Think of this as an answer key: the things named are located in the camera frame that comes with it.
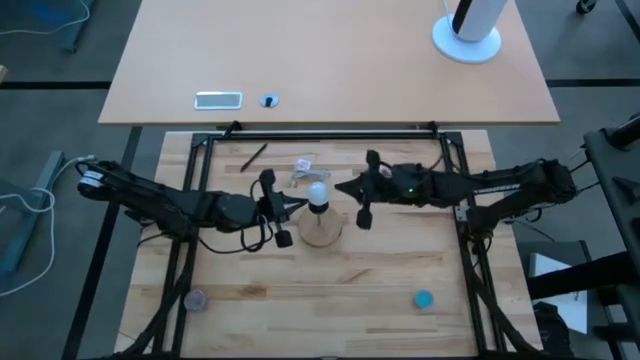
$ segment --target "wooden base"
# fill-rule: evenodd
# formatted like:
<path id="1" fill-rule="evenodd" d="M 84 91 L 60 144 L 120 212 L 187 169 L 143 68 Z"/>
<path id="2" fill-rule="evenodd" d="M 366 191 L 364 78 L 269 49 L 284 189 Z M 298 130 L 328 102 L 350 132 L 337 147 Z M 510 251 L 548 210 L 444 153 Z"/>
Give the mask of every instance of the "wooden base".
<path id="1" fill-rule="evenodd" d="M 324 214 L 314 214 L 308 208 L 300 214 L 298 230 L 300 238 L 313 247 L 326 247 L 333 244 L 342 232 L 342 219 L 333 208 L 327 209 Z"/>

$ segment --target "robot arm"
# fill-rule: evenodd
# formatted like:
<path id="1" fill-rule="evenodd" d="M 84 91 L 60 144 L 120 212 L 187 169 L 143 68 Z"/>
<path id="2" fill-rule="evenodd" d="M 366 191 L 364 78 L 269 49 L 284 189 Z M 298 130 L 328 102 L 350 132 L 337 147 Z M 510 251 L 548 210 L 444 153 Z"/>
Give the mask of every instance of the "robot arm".
<path id="1" fill-rule="evenodd" d="M 557 160 L 537 160 L 511 169 L 464 175 L 434 171 L 421 164 L 390 166 L 380 160 L 376 151 L 369 150 L 367 164 L 368 170 L 356 179 L 335 186 L 362 204 L 357 217 L 361 229 L 371 228 L 371 203 L 444 208 L 458 205 L 472 195 L 515 191 L 491 206 L 475 206 L 466 211 L 469 235 L 485 238 L 503 218 L 520 215 L 536 204 L 565 203 L 577 193 L 569 170 Z"/>
<path id="2" fill-rule="evenodd" d="M 155 222 L 160 230 L 178 239 L 197 228 L 231 233 L 273 221 L 278 228 L 278 246 L 287 247 L 292 244 L 291 235 L 282 230 L 281 223 L 306 203 L 306 199 L 274 192 L 275 175 L 270 169 L 257 180 L 264 195 L 256 202 L 252 197 L 224 191 L 180 191 L 134 175 L 115 162 L 79 165 L 86 166 L 78 183 L 80 194 L 124 205 L 134 220 Z"/>

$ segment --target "white label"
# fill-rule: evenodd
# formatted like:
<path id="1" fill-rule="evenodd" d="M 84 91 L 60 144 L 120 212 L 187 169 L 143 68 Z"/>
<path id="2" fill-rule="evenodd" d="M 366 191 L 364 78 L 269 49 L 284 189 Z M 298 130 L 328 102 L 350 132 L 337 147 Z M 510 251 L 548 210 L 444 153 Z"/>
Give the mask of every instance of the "white label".
<path id="1" fill-rule="evenodd" d="M 295 171 L 309 171 L 311 169 L 311 161 L 305 159 L 298 159 L 296 161 Z"/>

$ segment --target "small round object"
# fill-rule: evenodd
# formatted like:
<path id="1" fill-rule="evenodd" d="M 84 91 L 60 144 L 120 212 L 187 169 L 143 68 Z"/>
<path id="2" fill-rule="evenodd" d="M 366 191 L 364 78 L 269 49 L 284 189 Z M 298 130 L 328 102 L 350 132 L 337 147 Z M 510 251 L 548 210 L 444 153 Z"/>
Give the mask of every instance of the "small round object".
<path id="1" fill-rule="evenodd" d="M 584 6 L 584 2 L 580 0 L 576 4 L 576 12 L 580 15 L 586 15 L 590 13 L 595 7 L 596 7 L 596 3 L 593 3 L 589 6 Z"/>
<path id="2" fill-rule="evenodd" d="M 420 290 L 416 293 L 413 301 L 420 310 L 428 309 L 433 306 L 433 295 L 430 291 Z"/>
<path id="3" fill-rule="evenodd" d="M 309 203 L 321 206 L 329 202 L 329 190 L 327 184 L 316 181 L 309 186 Z"/>
<path id="4" fill-rule="evenodd" d="M 262 105 L 262 107 L 266 107 L 269 109 L 278 106 L 278 103 L 280 103 L 280 98 L 278 97 L 278 94 L 274 94 L 274 93 L 264 94 L 260 98 L 260 105 Z"/>
<path id="5" fill-rule="evenodd" d="M 184 297 L 184 307 L 187 311 L 203 311 L 207 308 L 207 295 L 198 289 L 189 291 Z"/>

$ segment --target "light bulb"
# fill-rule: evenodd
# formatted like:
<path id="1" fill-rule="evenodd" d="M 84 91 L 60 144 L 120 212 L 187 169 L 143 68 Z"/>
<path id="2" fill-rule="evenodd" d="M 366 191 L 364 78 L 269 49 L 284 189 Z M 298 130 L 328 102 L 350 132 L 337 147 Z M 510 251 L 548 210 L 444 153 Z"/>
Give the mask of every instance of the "light bulb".
<path id="1" fill-rule="evenodd" d="M 329 202 L 329 190 L 323 182 L 314 182 L 309 187 L 309 203 L 315 206 L 322 206 Z"/>

